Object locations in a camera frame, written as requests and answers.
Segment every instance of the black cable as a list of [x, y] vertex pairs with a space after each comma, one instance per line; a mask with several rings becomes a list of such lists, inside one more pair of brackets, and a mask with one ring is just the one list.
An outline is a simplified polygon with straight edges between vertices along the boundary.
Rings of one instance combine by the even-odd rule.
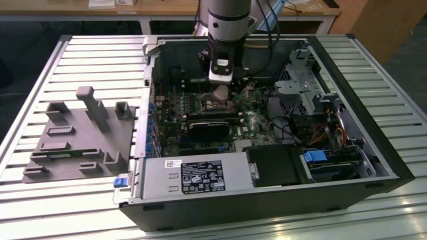
[[296, 137], [294, 135], [294, 133], [291, 133], [288, 130], [284, 129], [284, 127], [280, 127], [274, 122], [274, 119], [276, 119], [276, 118], [283, 118], [287, 121], [290, 121], [290, 118], [287, 116], [275, 116], [274, 118], [270, 118], [270, 115], [268, 115], [268, 99], [270, 99], [270, 95], [271, 95], [272, 91], [274, 91], [274, 87], [271, 87], [271, 89], [270, 89], [270, 91], [267, 93], [267, 101], [266, 101], [266, 118], [267, 118], [267, 121], [271, 122], [272, 126], [275, 126], [278, 129], [282, 130], [282, 133], [286, 133], [287, 135], [290, 135], [299, 145], [307, 147], [307, 144], [299, 139], [299, 137]]
[[264, 10], [263, 10], [263, 7], [262, 7], [262, 4], [260, 4], [260, 0], [256, 0], [256, 4], [258, 4], [258, 7], [259, 7], [259, 11], [260, 11], [260, 14], [264, 18], [264, 21], [266, 21], [266, 25], [267, 25], [267, 34], [268, 34], [268, 60], [264, 64], [264, 66], [254, 73], [250, 73], [248, 75], [251, 77], [254, 77], [255, 75], [258, 75], [262, 71], [266, 70], [266, 68], [268, 67], [272, 59], [274, 59], [274, 48], [272, 48], [272, 44], [274, 44], [274, 38], [272, 38], [272, 31], [270, 30], [270, 24], [268, 24], [268, 21], [267, 21], [267, 17], [266, 17], [266, 13], [264, 13]]
[[292, 8], [290, 8], [290, 7], [287, 7], [287, 6], [286, 6], [286, 8], [287, 8], [287, 9], [291, 9], [291, 10], [294, 10], [294, 11], [296, 12], [296, 21], [298, 21], [299, 18], [300, 18], [299, 12], [303, 13], [303, 11], [299, 11], [299, 10], [296, 9], [296, 5], [294, 4], [294, 2], [290, 2], [288, 0], [286, 0], [286, 1], [287, 1], [290, 4], [294, 5], [294, 8], [295, 8], [295, 9], [292, 9]]
[[264, 10], [263, 10], [263, 7], [262, 7], [262, 4], [260, 4], [260, 0], [256, 0], [256, 4], [258, 4], [258, 8], [259, 8], [259, 11], [260, 11], [262, 17], [264, 18], [264, 22], [266, 22], [266, 25], [267, 25], [268, 48], [271, 48], [271, 46], [272, 46], [272, 44], [274, 44], [272, 31], [271, 31], [271, 29], [270, 29], [270, 24], [268, 24], [267, 16], [266, 16], [266, 13], [264, 13]]
[[200, 18], [200, 0], [199, 0], [199, 3], [198, 3], [198, 10], [196, 10], [195, 16], [194, 16], [194, 25], [195, 26], [198, 24], [198, 17]]
[[280, 40], [280, 28], [279, 28], [279, 19], [278, 19], [278, 15], [276, 15], [276, 12], [272, 8], [272, 5], [270, 4], [268, 0], [266, 0], [267, 2], [267, 5], [268, 5], [268, 8], [270, 8], [270, 11], [271, 11], [271, 14], [274, 16], [274, 20], [275, 20], [275, 33], [276, 33], [276, 38], [275, 38], [275, 41], [272, 43], [272, 45], [270, 46], [270, 48], [275, 47], [279, 40]]

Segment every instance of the wooden table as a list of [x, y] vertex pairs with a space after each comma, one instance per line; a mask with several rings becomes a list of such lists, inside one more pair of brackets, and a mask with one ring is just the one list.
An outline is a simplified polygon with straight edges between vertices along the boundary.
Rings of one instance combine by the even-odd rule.
[[[335, 17], [340, 15], [339, 8], [330, 8], [323, 0], [296, 5], [302, 13], [283, 8], [279, 21], [320, 22], [316, 33], [328, 34]], [[192, 21], [198, 10], [198, 0], [142, 0], [140, 27], [143, 34], [151, 31], [151, 21]]]
[[[90, 10], [88, 3], [90, 0], [0, 0], [0, 21], [139, 21], [143, 34], [150, 35], [151, 21], [191, 21], [198, 9], [198, 0], [138, 0], [134, 6], [99, 10]], [[323, 0], [298, 4], [296, 9], [302, 11], [298, 15], [284, 8], [279, 20], [319, 22], [316, 33], [327, 34], [340, 10], [328, 8]]]
[[0, 21], [139, 21], [142, 2], [90, 10], [90, 0], [0, 0]]

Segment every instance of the blue clip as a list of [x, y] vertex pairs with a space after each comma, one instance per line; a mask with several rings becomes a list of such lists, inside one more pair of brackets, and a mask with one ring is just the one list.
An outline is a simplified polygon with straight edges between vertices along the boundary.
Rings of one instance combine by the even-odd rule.
[[322, 150], [307, 151], [303, 155], [307, 163], [328, 160], [326, 152]]
[[114, 186], [114, 188], [124, 188], [124, 187], [127, 187], [128, 186], [128, 178], [127, 177], [118, 177], [114, 180], [112, 186]]
[[218, 147], [218, 153], [222, 154], [222, 153], [224, 152], [224, 150], [226, 150], [226, 147], [224, 147], [224, 146], [219, 146], [219, 147]]

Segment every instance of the blue drive bracket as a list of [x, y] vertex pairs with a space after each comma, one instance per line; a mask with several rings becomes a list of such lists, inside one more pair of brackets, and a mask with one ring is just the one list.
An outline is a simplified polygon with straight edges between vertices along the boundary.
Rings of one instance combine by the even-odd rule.
[[112, 182], [112, 186], [115, 189], [118, 188], [126, 188], [130, 185], [130, 175], [128, 174], [120, 174], [118, 178]]
[[307, 151], [303, 156], [307, 163], [328, 160], [326, 152], [322, 150]]

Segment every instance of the blue latch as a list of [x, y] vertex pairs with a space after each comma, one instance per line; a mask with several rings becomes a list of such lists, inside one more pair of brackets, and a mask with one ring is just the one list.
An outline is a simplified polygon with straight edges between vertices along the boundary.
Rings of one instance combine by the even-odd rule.
[[127, 177], [118, 177], [115, 180], [114, 180], [114, 183], [112, 183], [114, 187], [115, 188], [124, 188], [128, 186], [128, 178]]
[[304, 153], [306, 162], [318, 162], [328, 160], [326, 152], [322, 150], [307, 151]]

